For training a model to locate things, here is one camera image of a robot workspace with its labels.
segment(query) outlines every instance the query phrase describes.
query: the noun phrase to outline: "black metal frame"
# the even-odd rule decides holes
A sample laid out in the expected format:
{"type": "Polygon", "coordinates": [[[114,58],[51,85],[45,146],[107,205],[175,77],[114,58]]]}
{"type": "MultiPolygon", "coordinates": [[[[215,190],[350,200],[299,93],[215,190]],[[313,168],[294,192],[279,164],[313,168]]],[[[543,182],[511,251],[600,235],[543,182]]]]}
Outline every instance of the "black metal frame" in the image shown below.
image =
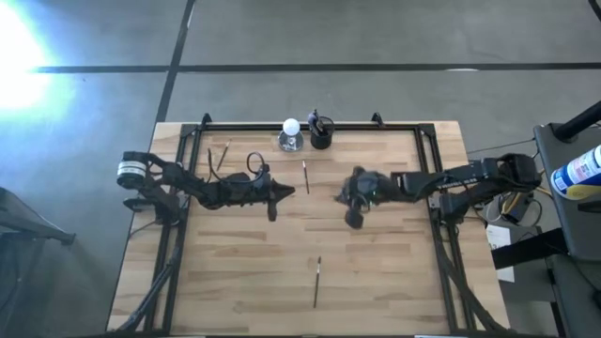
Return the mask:
{"type": "MultiPolygon", "coordinates": [[[[202,132],[204,131],[279,131],[281,126],[273,123],[256,123],[256,124],[211,124],[211,118],[208,114],[205,114],[201,124],[184,124],[181,127],[181,133],[179,138],[179,144],[177,146],[177,161],[183,160],[183,154],[185,152],[186,144],[190,136],[193,135],[193,150],[190,155],[189,170],[194,173],[196,162],[198,160],[198,151],[200,149],[200,139],[202,132]]],[[[302,131],[308,131],[309,127],[306,123],[301,124],[302,131]]],[[[339,123],[336,124],[337,131],[411,131],[414,134],[418,159],[420,163],[420,169],[427,172],[428,162],[425,154],[424,137],[427,137],[432,157],[434,161],[434,170],[437,172],[442,171],[442,161],[440,158],[438,139],[436,130],[433,124],[420,123],[420,124],[385,124],[381,116],[375,113],[372,117],[372,122],[366,123],[339,123]]],[[[459,241],[457,238],[456,225],[445,224],[449,235],[449,244],[451,248],[452,260],[449,259],[442,239],[442,226],[437,218],[437,208],[427,203],[428,215],[430,218],[430,224],[432,229],[432,236],[434,240],[434,250],[437,256],[437,263],[439,268],[440,286],[442,289],[443,301],[446,311],[446,316],[449,325],[449,332],[452,335],[461,334],[466,337],[546,337],[546,336],[535,336],[535,335],[524,335],[510,331],[486,331],[477,330],[476,321],[474,318],[474,309],[479,310],[482,314],[484,307],[471,293],[467,279],[465,275],[464,265],[461,258],[461,250],[459,248],[459,241]],[[466,320],[466,328],[460,329],[457,323],[457,316],[455,312],[454,299],[451,289],[451,283],[449,280],[454,281],[457,289],[459,290],[459,296],[461,298],[463,315],[466,320]]],[[[183,255],[184,239],[186,236],[186,228],[188,221],[189,204],[186,204],[183,209],[183,219],[177,226],[177,238],[176,245],[173,254],[169,261],[165,264],[167,242],[169,241],[169,234],[171,227],[165,226],[162,230],[161,239],[159,243],[159,250],[157,252],[157,261],[155,265],[155,273],[153,278],[153,284],[149,291],[149,294],[153,294],[153,297],[146,295],[143,301],[146,304],[145,314],[146,321],[141,331],[109,331],[104,333],[103,337],[146,337],[146,336],[168,336],[171,331],[171,323],[173,319],[173,311],[175,307],[175,298],[177,293],[177,278],[179,275],[179,268],[181,263],[181,257],[183,255]],[[170,280],[167,298],[164,308],[164,316],[162,319],[162,326],[160,329],[154,328],[154,317],[156,314],[156,296],[160,293],[161,288],[166,284],[166,281],[170,280]]],[[[495,327],[483,323],[483,326],[488,330],[493,330],[495,327]]]]}

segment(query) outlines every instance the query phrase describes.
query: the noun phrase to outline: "white ball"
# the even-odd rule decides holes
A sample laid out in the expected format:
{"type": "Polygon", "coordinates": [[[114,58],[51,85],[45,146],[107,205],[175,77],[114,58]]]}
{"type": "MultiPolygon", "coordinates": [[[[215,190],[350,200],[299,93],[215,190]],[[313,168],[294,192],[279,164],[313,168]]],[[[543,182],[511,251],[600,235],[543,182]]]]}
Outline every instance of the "white ball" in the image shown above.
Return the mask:
{"type": "Polygon", "coordinates": [[[288,136],[294,136],[301,131],[301,123],[294,118],[284,121],[284,132],[288,136]]]}

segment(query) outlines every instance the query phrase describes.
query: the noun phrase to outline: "black floor stripe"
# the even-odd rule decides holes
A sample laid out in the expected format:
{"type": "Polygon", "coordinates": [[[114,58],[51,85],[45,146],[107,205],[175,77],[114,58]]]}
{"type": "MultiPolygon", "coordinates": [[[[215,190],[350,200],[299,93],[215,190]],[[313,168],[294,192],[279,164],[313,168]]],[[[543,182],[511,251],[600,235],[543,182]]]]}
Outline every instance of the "black floor stripe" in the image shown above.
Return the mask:
{"type": "Polygon", "coordinates": [[[184,16],[181,19],[179,34],[177,35],[176,48],[173,51],[171,65],[169,66],[169,71],[167,72],[167,80],[165,81],[165,87],[162,90],[161,103],[159,103],[159,110],[155,118],[155,123],[164,122],[165,118],[167,117],[169,101],[171,100],[171,95],[173,94],[173,87],[176,84],[177,67],[179,66],[181,56],[184,52],[184,45],[186,43],[186,37],[188,36],[188,28],[192,18],[195,2],[195,0],[188,0],[186,3],[186,8],[184,9],[184,16]]]}
{"type": "Polygon", "coordinates": [[[597,19],[601,22],[601,8],[599,7],[599,3],[597,0],[589,0],[589,5],[593,9],[594,15],[597,16],[597,19]]]}
{"type": "Polygon", "coordinates": [[[167,72],[169,66],[49,66],[29,70],[34,73],[75,74],[75,73],[137,73],[167,72]]]}
{"type": "Polygon", "coordinates": [[[494,71],[494,70],[579,70],[601,69],[601,62],[558,63],[482,63],[482,64],[298,64],[298,65],[184,65],[184,66],[48,66],[29,70],[33,73],[175,73],[296,72],[296,71],[494,71]]]}
{"type": "Polygon", "coordinates": [[[179,72],[296,72],[296,71],[476,71],[601,69],[601,62],[482,63],[482,64],[304,64],[304,65],[189,65],[179,72]]]}

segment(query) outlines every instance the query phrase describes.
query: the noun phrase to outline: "white paper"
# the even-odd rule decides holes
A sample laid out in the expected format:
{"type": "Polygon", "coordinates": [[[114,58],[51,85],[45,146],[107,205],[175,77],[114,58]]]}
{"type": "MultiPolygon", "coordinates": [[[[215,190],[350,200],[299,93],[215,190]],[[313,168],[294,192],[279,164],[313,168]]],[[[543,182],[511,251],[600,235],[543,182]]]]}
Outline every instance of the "white paper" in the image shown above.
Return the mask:
{"type": "MultiPolygon", "coordinates": [[[[511,233],[509,232],[509,229],[505,227],[489,224],[486,228],[486,236],[488,237],[490,250],[511,244],[511,233]]],[[[499,278],[500,281],[515,283],[516,276],[514,275],[514,267],[498,269],[497,278],[499,278]]]]}

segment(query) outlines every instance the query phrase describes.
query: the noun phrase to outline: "cable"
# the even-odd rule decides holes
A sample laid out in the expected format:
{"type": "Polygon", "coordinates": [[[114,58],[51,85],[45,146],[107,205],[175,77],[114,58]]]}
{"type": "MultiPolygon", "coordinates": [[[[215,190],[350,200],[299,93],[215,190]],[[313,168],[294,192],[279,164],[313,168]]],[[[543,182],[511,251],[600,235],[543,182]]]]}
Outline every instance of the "cable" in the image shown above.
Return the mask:
{"type": "Polygon", "coordinates": [[[536,216],[536,220],[534,220],[534,223],[532,223],[531,225],[527,225],[528,227],[536,226],[541,221],[541,218],[543,217],[543,205],[540,202],[538,202],[538,200],[536,200],[535,198],[533,198],[532,201],[538,205],[539,212],[538,212],[538,216],[536,216]]]}
{"type": "Polygon", "coordinates": [[[468,198],[470,199],[471,209],[478,217],[478,220],[480,220],[485,225],[485,227],[488,226],[488,221],[484,217],[480,216],[480,214],[478,213],[478,210],[476,210],[476,207],[471,202],[473,200],[473,196],[471,195],[470,187],[468,187],[468,185],[464,181],[457,179],[457,177],[455,177],[447,172],[445,172],[444,174],[445,174],[445,177],[452,178],[455,181],[459,182],[463,186],[463,188],[466,190],[466,194],[468,195],[468,198]]]}
{"type": "Polygon", "coordinates": [[[503,202],[503,209],[502,209],[501,215],[510,212],[511,210],[514,209],[514,207],[516,207],[517,201],[519,200],[519,196],[521,194],[522,194],[521,192],[516,193],[516,195],[514,196],[514,199],[511,200],[511,204],[507,208],[505,208],[505,203],[507,203],[507,200],[505,200],[505,202],[503,202]]]}
{"type": "Polygon", "coordinates": [[[447,175],[445,173],[444,176],[441,177],[435,177],[433,179],[430,179],[428,182],[426,182],[422,187],[420,187],[420,189],[417,191],[417,193],[415,194],[415,197],[413,197],[413,203],[419,201],[421,199],[422,193],[424,192],[425,188],[427,188],[430,184],[434,184],[434,183],[438,183],[439,181],[442,181],[443,179],[447,178],[447,175]]]}
{"type": "Polygon", "coordinates": [[[527,184],[521,184],[521,183],[517,183],[514,180],[512,180],[509,177],[501,177],[502,180],[509,182],[510,184],[513,184],[516,187],[523,187],[523,188],[529,188],[530,186],[527,184]]]}
{"type": "Polygon", "coordinates": [[[152,222],[150,222],[148,224],[145,224],[145,225],[143,225],[143,226],[141,226],[141,227],[139,227],[139,228],[131,231],[130,232],[130,236],[128,238],[131,238],[133,236],[133,234],[137,233],[138,231],[142,231],[142,230],[148,228],[149,226],[151,226],[152,224],[156,224],[157,222],[158,222],[157,220],[154,220],[154,221],[152,221],[152,222]]]}
{"type": "Polygon", "coordinates": [[[497,210],[499,211],[499,214],[501,215],[502,218],[502,211],[505,205],[505,202],[507,202],[506,198],[510,195],[511,193],[506,194],[505,196],[501,196],[499,198],[499,200],[497,201],[497,210]]]}
{"type": "Polygon", "coordinates": [[[188,195],[188,197],[186,198],[186,200],[184,201],[184,203],[181,205],[182,207],[190,207],[190,195],[188,195]]]}
{"type": "Polygon", "coordinates": [[[552,195],[552,194],[551,194],[551,192],[550,192],[550,191],[548,191],[547,189],[545,189],[545,188],[542,188],[542,187],[536,187],[536,190],[537,190],[537,191],[539,191],[539,192],[542,192],[542,193],[544,193],[545,195],[547,195],[547,196],[549,196],[551,199],[553,199],[553,195],[552,195]]]}
{"type": "Polygon", "coordinates": [[[501,145],[501,146],[491,146],[491,147],[488,147],[488,148],[482,148],[482,149],[471,150],[471,151],[468,151],[467,153],[468,153],[468,154],[473,154],[473,153],[476,153],[476,152],[481,152],[481,151],[486,151],[486,150],[492,150],[492,149],[499,149],[499,148],[503,148],[503,147],[507,147],[507,146],[516,146],[516,145],[521,145],[521,144],[525,144],[525,143],[532,142],[532,141],[534,141],[534,138],[533,138],[533,137],[532,137],[531,139],[528,139],[528,140],[519,141],[519,142],[513,142],[513,143],[510,143],[510,144],[506,144],[506,145],[501,145]]]}
{"type": "Polygon", "coordinates": [[[493,223],[493,222],[496,222],[496,221],[498,221],[498,220],[500,220],[500,219],[501,219],[501,217],[502,217],[502,214],[501,214],[501,208],[499,207],[499,216],[497,216],[497,218],[496,218],[496,219],[494,219],[494,220],[489,220],[489,218],[488,218],[488,213],[490,212],[490,206],[492,206],[492,202],[490,202],[490,203],[488,204],[488,206],[486,206],[486,214],[485,214],[485,219],[486,219],[486,221],[487,221],[488,223],[493,223]]]}
{"type": "Polygon", "coordinates": [[[263,177],[263,174],[265,173],[262,168],[265,166],[265,160],[263,159],[263,156],[261,156],[260,153],[254,151],[250,154],[248,154],[248,156],[246,157],[246,167],[248,168],[248,171],[250,171],[251,173],[255,174],[256,177],[254,179],[249,179],[249,180],[245,180],[245,181],[234,181],[234,180],[229,180],[229,179],[225,179],[225,178],[221,178],[219,177],[219,175],[217,175],[217,173],[215,173],[215,170],[213,169],[213,162],[211,159],[211,153],[210,153],[210,149],[208,150],[208,169],[210,171],[210,173],[215,176],[215,178],[217,178],[217,180],[219,180],[220,182],[226,182],[226,183],[232,183],[232,184],[248,184],[248,183],[254,183],[257,180],[261,179],[261,177],[263,177]],[[251,157],[253,155],[258,156],[259,160],[261,160],[261,166],[259,167],[258,171],[254,171],[253,169],[251,169],[251,157]]]}

